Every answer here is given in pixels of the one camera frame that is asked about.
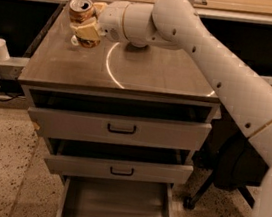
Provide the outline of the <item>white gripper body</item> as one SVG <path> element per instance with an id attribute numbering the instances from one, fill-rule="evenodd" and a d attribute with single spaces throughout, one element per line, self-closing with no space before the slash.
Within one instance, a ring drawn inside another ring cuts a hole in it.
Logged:
<path id="1" fill-rule="evenodd" d="M 108 40 L 112 42 L 124 42 L 126 40 L 123 18 L 129 4 L 128 1 L 113 2 L 101 12 L 98 18 L 99 26 Z"/>

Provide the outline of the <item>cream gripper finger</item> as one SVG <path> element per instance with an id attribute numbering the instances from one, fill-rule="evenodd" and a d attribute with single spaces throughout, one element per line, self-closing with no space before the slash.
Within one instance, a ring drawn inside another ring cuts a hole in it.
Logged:
<path id="1" fill-rule="evenodd" d="M 100 27 L 96 18 L 90 18 L 81 23 L 73 22 L 70 24 L 70 27 L 75 36 L 83 39 L 83 41 L 100 41 Z"/>
<path id="2" fill-rule="evenodd" d="M 105 2 L 95 2 L 93 4 L 93 6 L 94 6 L 94 11 L 95 11 L 96 17 L 99 17 L 100 14 L 103 12 L 103 10 L 106 9 L 107 3 L 105 3 Z"/>

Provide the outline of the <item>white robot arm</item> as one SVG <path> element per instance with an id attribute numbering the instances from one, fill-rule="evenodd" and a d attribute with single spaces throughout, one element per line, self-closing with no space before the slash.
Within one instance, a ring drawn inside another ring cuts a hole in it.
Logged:
<path id="1" fill-rule="evenodd" d="M 269 166 L 252 217 L 272 217 L 272 86 L 220 43 L 188 0 L 93 3 L 70 1 L 70 27 L 92 47 L 112 42 L 183 49 L 196 63 L 238 128 Z"/>

